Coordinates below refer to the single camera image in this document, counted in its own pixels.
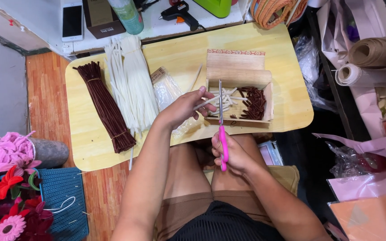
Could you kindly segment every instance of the hand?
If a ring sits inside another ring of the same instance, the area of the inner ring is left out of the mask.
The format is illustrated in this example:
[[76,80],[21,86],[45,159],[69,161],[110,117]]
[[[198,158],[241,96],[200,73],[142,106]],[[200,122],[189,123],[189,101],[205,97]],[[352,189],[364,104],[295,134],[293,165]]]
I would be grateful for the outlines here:
[[[193,108],[205,102],[202,98],[214,98],[213,94],[205,90],[205,86],[201,86],[199,90],[188,92],[178,97],[178,99],[176,99],[171,105],[159,113],[156,120],[159,119],[160,121],[169,124],[173,130],[177,129],[190,117],[197,120],[199,118],[199,114],[194,111]],[[217,111],[217,107],[208,103],[199,108],[197,111],[205,117],[208,115],[208,110],[215,112]]]
[[[221,166],[220,155],[222,153],[222,144],[218,135],[218,132],[214,134],[211,139],[212,142],[212,154],[216,157],[214,162],[217,166]],[[243,176],[247,170],[251,167],[259,168],[260,166],[248,155],[248,153],[242,148],[239,143],[226,133],[227,149],[229,151],[229,160],[227,167],[233,173]]]

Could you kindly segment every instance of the blue basket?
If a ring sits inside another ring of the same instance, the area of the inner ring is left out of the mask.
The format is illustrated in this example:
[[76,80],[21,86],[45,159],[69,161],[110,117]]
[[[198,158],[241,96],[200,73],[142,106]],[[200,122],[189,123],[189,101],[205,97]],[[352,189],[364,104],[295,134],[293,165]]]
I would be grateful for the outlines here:
[[[38,170],[45,209],[60,208],[69,197],[76,197],[74,204],[60,213],[54,214],[54,222],[50,227],[54,241],[80,241],[89,234],[86,204],[84,202],[83,178],[78,175],[77,167]],[[72,203],[65,202],[62,208]]]

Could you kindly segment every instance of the white phone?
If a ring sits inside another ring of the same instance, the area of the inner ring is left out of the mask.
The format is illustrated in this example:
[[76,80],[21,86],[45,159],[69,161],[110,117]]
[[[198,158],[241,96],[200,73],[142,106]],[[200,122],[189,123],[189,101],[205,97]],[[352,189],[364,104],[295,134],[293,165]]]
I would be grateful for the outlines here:
[[62,42],[82,41],[83,3],[67,3],[62,8]]

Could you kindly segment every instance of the black glue gun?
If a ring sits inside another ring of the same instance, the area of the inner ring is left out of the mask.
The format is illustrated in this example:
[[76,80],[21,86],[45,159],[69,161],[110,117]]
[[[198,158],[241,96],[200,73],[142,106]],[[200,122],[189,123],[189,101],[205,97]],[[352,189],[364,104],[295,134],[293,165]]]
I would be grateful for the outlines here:
[[163,11],[159,19],[170,21],[177,19],[177,17],[182,17],[187,25],[190,26],[190,31],[195,31],[199,28],[199,22],[187,12],[188,10],[189,5],[185,1],[181,1],[177,5]]

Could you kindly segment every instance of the wooden floor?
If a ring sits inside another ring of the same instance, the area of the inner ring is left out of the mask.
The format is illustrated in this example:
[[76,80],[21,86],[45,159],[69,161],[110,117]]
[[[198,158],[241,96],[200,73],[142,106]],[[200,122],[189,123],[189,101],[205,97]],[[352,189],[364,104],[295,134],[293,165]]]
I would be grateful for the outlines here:
[[[68,61],[50,52],[26,57],[28,102],[33,137],[63,141],[71,148],[65,69]],[[65,167],[73,167],[72,152]],[[128,175],[128,162],[83,174],[90,234],[88,241],[110,240],[121,194]]]

